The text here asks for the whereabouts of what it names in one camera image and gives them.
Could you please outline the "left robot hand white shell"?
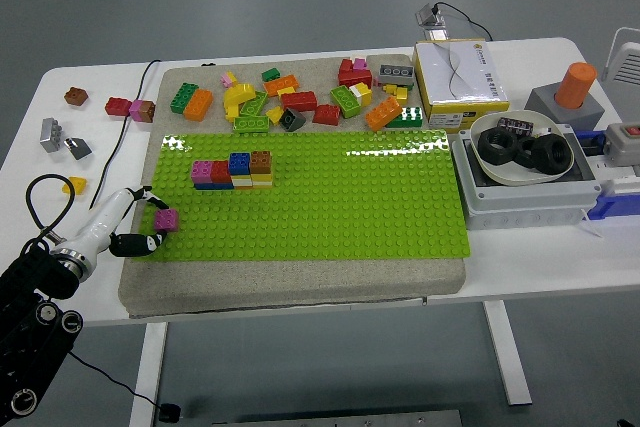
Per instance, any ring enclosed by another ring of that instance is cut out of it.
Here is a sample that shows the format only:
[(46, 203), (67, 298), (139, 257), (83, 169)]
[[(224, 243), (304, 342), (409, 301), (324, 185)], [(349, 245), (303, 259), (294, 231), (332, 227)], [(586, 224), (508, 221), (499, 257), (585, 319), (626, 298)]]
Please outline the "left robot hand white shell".
[(142, 257), (154, 252), (167, 237), (167, 231), (161, 230), (154, 235), (118, 234), (114, 232), (127, 212), (137, 201), (145, 200), (159, 209), (169, 206), (151, 192), (150, 186), (121, 189), (92, 210), (89, 221), (75, 237), (59, 245), (79, 253), (85, 260), (97, 258), (106, 249), (116, 257)]

